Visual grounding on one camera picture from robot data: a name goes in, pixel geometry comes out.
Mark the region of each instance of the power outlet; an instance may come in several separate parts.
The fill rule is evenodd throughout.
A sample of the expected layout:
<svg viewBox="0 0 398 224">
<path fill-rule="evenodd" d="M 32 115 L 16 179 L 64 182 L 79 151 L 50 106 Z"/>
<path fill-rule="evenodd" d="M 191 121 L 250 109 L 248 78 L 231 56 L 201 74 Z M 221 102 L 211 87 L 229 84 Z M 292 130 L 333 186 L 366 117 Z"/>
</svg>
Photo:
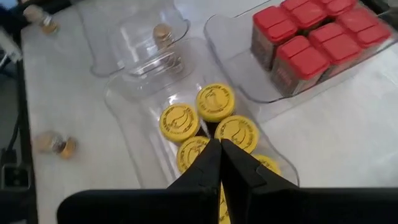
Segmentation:
<svg viewBox="0 0 398 224">
<path fill-rule="evenodd" d="M 28 190 L 30 188 L 30 167 L 4 164 L 1 169 L 2 190 Z"/>
</svg>

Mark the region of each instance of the red lid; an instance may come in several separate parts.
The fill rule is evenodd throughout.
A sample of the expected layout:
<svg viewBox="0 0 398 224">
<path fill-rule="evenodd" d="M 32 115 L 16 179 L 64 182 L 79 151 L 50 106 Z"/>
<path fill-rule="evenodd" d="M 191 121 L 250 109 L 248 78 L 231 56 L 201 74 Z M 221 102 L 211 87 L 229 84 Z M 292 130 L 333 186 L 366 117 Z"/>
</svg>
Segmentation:
<svg viewBox="0 0 398 224">
<path fill-rule="evenodd" d="M 288 61 L 296 76 L 302 80 L 309 80 L 329 67 L 329 60 L 301 35 L 278 47 L 277 56 Z"/>
<path fill-rule="evenodd" d="M 361 53 L 361 47 L 335 23 L 312 31 L 308 38 L 318 50 L 329 57 L 333 65 L 349 62 Z"/>
<path fill-rule="evenodd" d="M 317 0 L 329 16 L 338 16 L 352 10 L 356 0 Z"/>
<path fill-rule="evenodd" d="M 307 29 L 326 18 L 326 12 L 309 0 L 285 0 L 280 4 L 301 28 Z"/>
<path fill-rule="evenodd" d="M 336 22 L 347 29 L 362 48 L 380 44 L 391 35 L 376 16 L 362 7 L 338 16 Z"/>
<path fill-rule="evenodd" d="M 253 15 L 253 23 L 274 44 L 292 38 L 297 32 L 297 26 L 281 8 L 275 6 Z"/>
</svg>

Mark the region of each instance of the black object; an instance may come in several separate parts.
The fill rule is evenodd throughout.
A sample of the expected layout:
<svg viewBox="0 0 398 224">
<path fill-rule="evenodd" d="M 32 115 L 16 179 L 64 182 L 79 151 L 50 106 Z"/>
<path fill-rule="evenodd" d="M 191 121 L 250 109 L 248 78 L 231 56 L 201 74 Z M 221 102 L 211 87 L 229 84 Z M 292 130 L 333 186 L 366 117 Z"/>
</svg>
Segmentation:
<svg viewBox="0 0 398 224">
<path fill-rule="evenodd" d="M 398 189 L 300 189 L 213 139 L 169 188 L 77 193 L 59 206 L 58 223 L 218 223 L 219 173 L 232 224 L 398 222 Z"/>
</svg>

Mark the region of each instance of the jar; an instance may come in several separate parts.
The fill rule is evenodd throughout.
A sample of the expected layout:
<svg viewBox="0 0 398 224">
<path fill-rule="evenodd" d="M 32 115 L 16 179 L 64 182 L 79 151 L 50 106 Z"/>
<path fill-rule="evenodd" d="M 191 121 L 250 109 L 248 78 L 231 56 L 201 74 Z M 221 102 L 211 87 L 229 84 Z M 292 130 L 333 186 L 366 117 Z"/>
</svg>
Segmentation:
<svg viewBox="0 0 398 224">
<path fill-rule="evenodd" d="M 380 45 L 391 36 L 391 31 L 374 14 L 358 7 L 336 18 L 336 23 L 348 31 L 348 34 L 363 49 L 357 61 L 372 56 Z"/>
<path fill-rule="evenodd" d="M 159 128 L 165 138 L 177 144 L 194 136 L 206 136 L 195 110 L 186 103 L 166 108 L 160 116 Z"/>
<path fill-rule="evenodd" d="M 250 119 L 240 115 L 233 115 L 220 122 L 215 138 L 229 139 L 247 153 L 252 153 L 259 142 L 259 130 Z"/>
<path fill-rule="evenodd" d="M 62 159 L 69 159 L 75 153 L 77 142 L 69 137 L 66 141 L 62 135 L 55 131 L 46 131 L 38 135 L 33 142 L 33 147 L 39 152 L 54 152 Z"/>
<path fill-rule="evenodd" d="M 277 49 L 271 80 L 284 97 L 291 97 L 316 85 L 328 67 L 329 60 L 307 38 L 296 36 Z"/>
<path fill-rule="evenodd" d="M 220 121 L 231 116 L 235 110 L 234 91 L 228 85 L 213 83 L 203 87 L 197 94 L 198 114 L 206 123 L 213 138 Z"/>
<path fill-rule="evenodd" d="M 184 173 L 192 164 L 199 154 L 206 148 L 210 139 L 203 136 L 195 136 L 186 140 L 177 152 L 178 170 Z"/>
<path fill-rule="evenodd" d="M 263 69 L 271 70 L 277 46 L 294 37 L 297 26 L 279 7 L 271 6 L 253 15 L 251 52 Z"/>
<path fill-rule="evenodd" d="M 322 74 L 318 83 L 350 68 L 362 51 L 345 30 L 334 22 L 311 31 L 308 39 L 330 60 L 329 68 Z"/>
<path fill-rule="evenodd" d="M 307 35 L 326 19 L 326 12 L 310 0 L 285 0 L 280 4 L 300 29 L 300 35 Z"/>
</svg>

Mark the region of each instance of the plastic container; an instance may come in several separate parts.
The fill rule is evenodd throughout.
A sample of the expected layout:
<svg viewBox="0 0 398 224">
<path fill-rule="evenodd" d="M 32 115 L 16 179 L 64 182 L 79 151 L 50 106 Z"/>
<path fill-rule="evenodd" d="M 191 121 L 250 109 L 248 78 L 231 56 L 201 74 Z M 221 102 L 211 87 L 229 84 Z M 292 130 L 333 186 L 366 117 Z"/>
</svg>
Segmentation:
<svg viewBox="0 0 398 224">
<path fill-rule="evenodd" d="M 188 21 L 173 0 L 71 0 L 76 5 L 93 56 L 92 74 L 108 77 L 123 69 L 133 70 L 157 54 L 154 28 L 171 27 L 178 41 L 188 30 Z"/>
<path fill-rule="evenodd" d="M 329 69 L 318 82 L 323 82 L 349 68 L 362 51 L 345 30 L 334 22 L 311 31 L 308 38 L 311 44 L 330 60 Z"/>
<path fill-rule="evenodd" d="M 294 37 L 297 26 L 279 7 L 271 6 L 253 16 L 251 52 L 262 67 L 271 70 L 276 48 Z"/>
<path fill-rule="evenodd" d="M 249 101 L 247 105 L 257 121 L 267 121 L 282 112 L 301 104 L 315 95 L 347 80 L 361 69 L 366 63 L 346 70 L 326 82 L 314 86 L 294 97 L 286 98 L 280 94 L 270 79 L 269 72 L 265 71 L 251 53 L 252 17 L 255 13 L 270 7 L 277 6 L 280 1 L 267 1 L 236 17 L 215 15 L 205 25 L 205 37 L 210 43 L 213 55 L 232 84 L 236 93 L 242 93 Z M 387 49 L 397 42 L 397 32 L 392 30 L 392 37 L 380 45 L 373 55 Z"/>
<path fill-rule="evenodd" d="M 310 0 L 285 0 L 280 6 L 289 13 L 302 35 L 320 26 L 327 16 L 322 7 Z"/>
<path fill-rule="evenodd" d="M 168 69 L 139 77 L 124 73 L 113 77 L 105 89 L 105 102 L 123 131 L 142 188 L 165 188 L 180 176 L 178 146 L 167 140 L 159 129 L 164 109 L 176 103 L 195 106 L 197 94 L 203 87 L 210 83 L 226 83 L 206 41 L 202 39 L 178 41 L 148 62 L 158 62 L 157 58 L 162 58 L 168 51 L 175 51 L 174 48 L 179 50 L 184 61 L 184 69 L 180 73 Z M 241 98 L 237 93 L 235 114 L 251 119 L 258 127 Z M 274 149 L 260 129 L 259 142 L 253 153 L 272 158 L 278 163 L 282 177 L 299 183 L 294 166 Z"/>
<path fill-rule="evenodd" d="M 294 96 L 316 85 L 329 65 L 329 59 L 299 35 L 278 47 L 271 79 L 284 96 Z"/>
<path fill-rule="evenodd" d="M 361 59 L 372 55 L 391 36 L 389 28 L 364 7 L 338 16 L 336 22 L 364 49 Z"/>
<path fill-rule="evenodd" d="M 331 19 L 352 10 L 357 3 L 356 0 L 315 0 L 315 2 L 321 5 Z"/>
</svg>

